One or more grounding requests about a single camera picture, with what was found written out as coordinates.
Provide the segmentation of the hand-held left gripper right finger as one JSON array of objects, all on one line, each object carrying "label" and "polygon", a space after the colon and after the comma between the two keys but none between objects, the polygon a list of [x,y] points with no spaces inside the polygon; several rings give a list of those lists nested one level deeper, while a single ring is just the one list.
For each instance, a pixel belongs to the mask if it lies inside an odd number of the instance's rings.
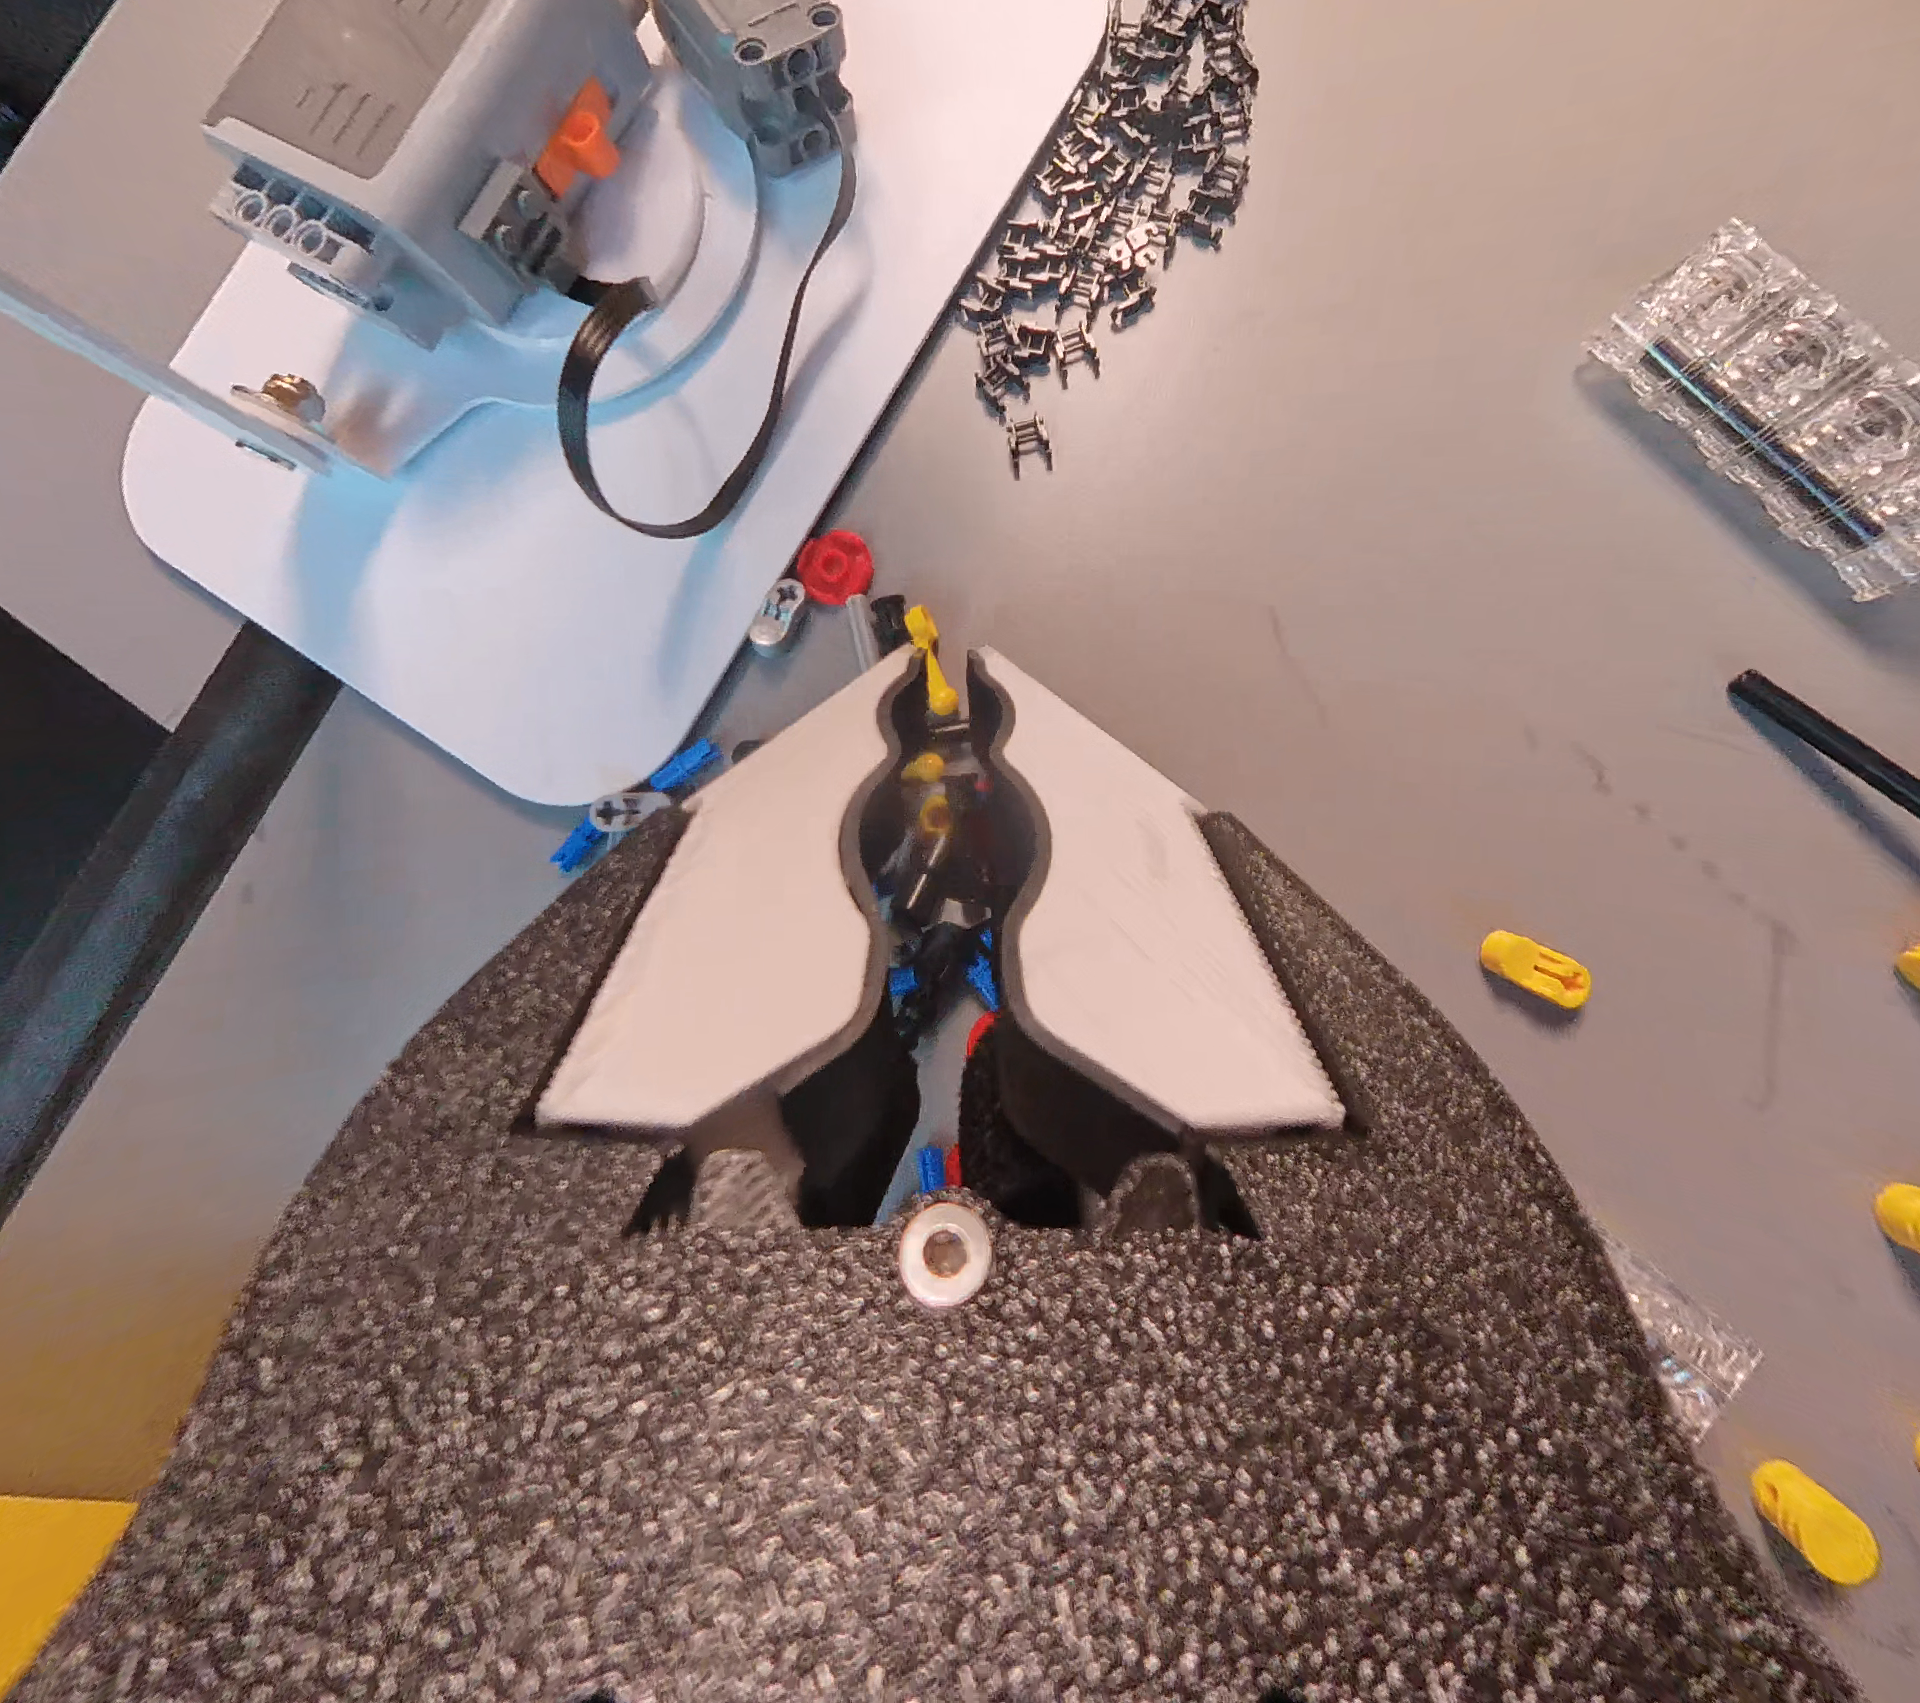
[{"label": "hand-held left gripper right finger", "polygon": [[1202,803],[1008,655],[974,648],[969,675],[1010,806],[999,949],[1021,1031],[1186,1139],[1341,1129]]}]

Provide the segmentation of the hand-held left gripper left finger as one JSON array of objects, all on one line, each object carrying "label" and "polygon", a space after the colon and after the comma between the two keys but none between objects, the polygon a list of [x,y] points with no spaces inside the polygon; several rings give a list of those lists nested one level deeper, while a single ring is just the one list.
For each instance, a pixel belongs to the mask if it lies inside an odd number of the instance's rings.
[{"label": "hand-held left gripper left finger", "polygon": [[889,958],[863,819],[895,782],[908,647],[697,793],[534,1103],[540,1131],[687,1135],[875,1022]]}]

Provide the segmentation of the pile of small toy pieces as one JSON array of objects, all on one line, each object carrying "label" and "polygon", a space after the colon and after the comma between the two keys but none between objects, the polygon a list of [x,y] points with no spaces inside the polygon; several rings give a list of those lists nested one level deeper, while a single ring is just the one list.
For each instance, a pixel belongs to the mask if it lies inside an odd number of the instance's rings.
[{"label": "pile of small toy pieces", "polygon": [[[750,645],[775,652],[798,632],[804,611],[843,609],[852,623],[857,661],[872,665],[908,648],[940,651],[932,613],[898,594],[875,594],[875,559],[852,531],[831,528],[808,542],[793,572],[767,594]],[[936,723],[926,715],[908,731],[924,738],[898,768],[901,841],[885,856],[869,854],[877,906],[892,944],[885,973],[885,1022],[903,1054],[934,1031],[954,1001],[972,994],[978,1020],[966,1040],[972,1051],[1000,1007],[989,900],[989,825],[972,815],[991,782],[974,763],[969,719]]]}]

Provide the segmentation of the clear toy brick block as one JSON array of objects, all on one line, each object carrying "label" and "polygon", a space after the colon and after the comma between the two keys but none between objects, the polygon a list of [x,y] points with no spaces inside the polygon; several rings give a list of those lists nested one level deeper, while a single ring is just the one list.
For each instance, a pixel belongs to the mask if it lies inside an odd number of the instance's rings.
[{"label": "clear toy brick block", "polygon": [[1644,1332],[1667,1405],[1688,1441],[1698,1445],[1760,1370],[1763,1353],[1618,1235],[1596,1226],[1596,1239]]},{"label": "clear toy brick block", "polygon": [[1733,218],[1586,342],[1858,603],[1918,580],[1918,364]]}]

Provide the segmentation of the yellow piston axle assembly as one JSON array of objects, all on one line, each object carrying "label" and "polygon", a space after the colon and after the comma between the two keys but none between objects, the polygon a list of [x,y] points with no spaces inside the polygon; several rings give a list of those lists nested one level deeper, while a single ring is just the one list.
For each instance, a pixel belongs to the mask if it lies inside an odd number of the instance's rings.
[{"label": "yellow piston axle assembly", "polygon": [[1741,726],[1806,791],[1822,825],[1790,825],[1774,862],[1806,921],[1836,919],[1835,937],[1870,945],[1916,1007],[1916,770],[1832,717],[1746,667],[1724,686]]}]

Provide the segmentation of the grey desk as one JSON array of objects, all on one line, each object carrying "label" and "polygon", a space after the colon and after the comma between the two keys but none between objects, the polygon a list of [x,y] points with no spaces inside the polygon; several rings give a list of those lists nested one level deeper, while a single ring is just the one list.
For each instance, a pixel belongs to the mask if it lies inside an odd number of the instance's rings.
[{"label": "grey desk", "polygon": [[[4,169],[7,267],[173,353],[238,247],[199,117],[274,0],[118,0]],[[1253,0],[1223,250],[1012,479],[945,331],[836,499],[889,578],[1245,819],[1452,1020],[1582,1202],[1763,1348],[1702,1445],[1881,1574],[1802,1602],[1916,1699],[1916,825],[1728,705],[1916,766],[1916,590],[1854,605],[1582,345],[1741,215],[1916,356],[1916,0]],[[341,695],[4,1226],[4,1493],[157,1475],[280,1208],[557,894],[564,810]],[[1477,967],[1568,950],[1553,1024]]]}]

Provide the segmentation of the small yellow connector piece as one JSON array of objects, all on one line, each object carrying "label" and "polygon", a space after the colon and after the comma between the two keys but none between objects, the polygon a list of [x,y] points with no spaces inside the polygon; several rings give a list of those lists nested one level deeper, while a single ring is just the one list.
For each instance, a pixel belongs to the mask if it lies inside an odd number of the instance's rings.
[{"label": "small yellow connector piece", "polygon": [[1517,932],[1487,932],[1478,963],[1487,977],[1545,1001],[1553,1012],[1577,1013],[1592,996],[1592,973],[1582,963]]}]

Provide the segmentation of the white book stand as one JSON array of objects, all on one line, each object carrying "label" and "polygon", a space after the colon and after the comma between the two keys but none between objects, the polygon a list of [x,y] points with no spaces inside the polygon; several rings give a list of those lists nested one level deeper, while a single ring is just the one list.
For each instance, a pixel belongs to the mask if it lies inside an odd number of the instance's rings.
[{"label": "white book stand", "polygon": [[[4,318],[4,606],[157,721],[196,695],[206,659],[161,657],[170,611],[139,594],[178,578],[284,638],[401,725],[509,796],[583,803],[654,766],[707,704],[780,564],[822,518],[875,425],[943,326],[1100,45],[1108,0],[843,0],[851,5],[857,203],[804,305],[793,382],[761,476],[728,525],[692,544],[615,527],[578,494],[556,441],[564,343],[534,338],[527,402],[490,394],[393,480],[294,473],[228,447],[199,420],[142,404]],[[206,386],[306,373],[327,417],[347,313],[284,268],[215,237],[203,211],[166,209],[134,181],[137,117],[157,108],[183,169],[187,121],[264,25],[269,0],[166,0],[144,66],[108,75],[17,179],[22,233],[4,264],[54,299],[92,301],[131,340],[147,299],[161,327],[196,323],[178,368]],[[674,378],[595,396],[593,464],[623,506],[692,509],[738,454],[767,400],[804,257],[833,200],[833,169],[770,185],[754,268],[733,315]],[[118,313],[106,292],[127,290]]]}]

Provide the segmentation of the yellow plastic bin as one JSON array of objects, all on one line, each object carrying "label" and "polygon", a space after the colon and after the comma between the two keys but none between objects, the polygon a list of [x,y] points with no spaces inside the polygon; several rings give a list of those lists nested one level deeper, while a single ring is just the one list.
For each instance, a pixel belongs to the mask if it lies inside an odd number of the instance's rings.
[{"label": "yellow plastic bin", "polygon": [[134,1514],[132,1501],[1,1496],[1,1694],[35,1662]]}]

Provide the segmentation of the grey battery box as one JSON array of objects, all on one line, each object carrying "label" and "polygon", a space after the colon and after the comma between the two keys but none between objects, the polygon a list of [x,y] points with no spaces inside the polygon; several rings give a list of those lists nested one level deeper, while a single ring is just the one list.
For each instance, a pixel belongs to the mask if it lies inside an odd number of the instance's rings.
[{"label": "grey battery box", "polygon": [[280,0],[206,113],[212,213],[432,350],[569,290],[653,84],[637,0]]}]

